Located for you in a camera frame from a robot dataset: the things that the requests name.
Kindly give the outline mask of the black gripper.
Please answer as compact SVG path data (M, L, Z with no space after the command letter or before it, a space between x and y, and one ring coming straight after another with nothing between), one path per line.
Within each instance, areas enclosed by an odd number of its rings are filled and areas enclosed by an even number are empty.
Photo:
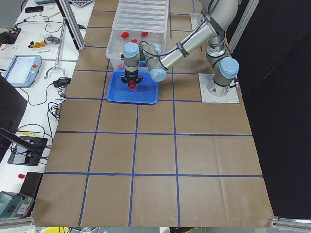
M138 72L125 72L125 75L121 75L121 80L123 83L128 84L130 80L134 80L135 84L140 84L143 80L142 75L138 75Z

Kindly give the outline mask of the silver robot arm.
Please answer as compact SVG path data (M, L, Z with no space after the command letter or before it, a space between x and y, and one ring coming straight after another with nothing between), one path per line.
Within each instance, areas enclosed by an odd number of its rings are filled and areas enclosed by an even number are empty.
M138 74L140 61L146 62L151 78L160 82L166 78L167 70L188 57L204 42L208 42L206 58L215 72L207 85L208 91L221 97L233 88L231 82L238 74L239 63L226 54L225 31L237 14L238 1L202 0L200 3L202 10L198 27L167 53L160 54L155 45L146 41L139 44L128 42L124 45L125 74L121 75L123 83L133 89L142 81L142 76Z

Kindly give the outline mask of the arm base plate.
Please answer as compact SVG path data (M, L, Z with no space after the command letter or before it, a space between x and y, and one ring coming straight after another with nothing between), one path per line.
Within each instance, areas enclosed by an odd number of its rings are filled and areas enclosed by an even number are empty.
M239 104L234 81L227 87L218 86L214 82L214 74L198 74L202 103Z

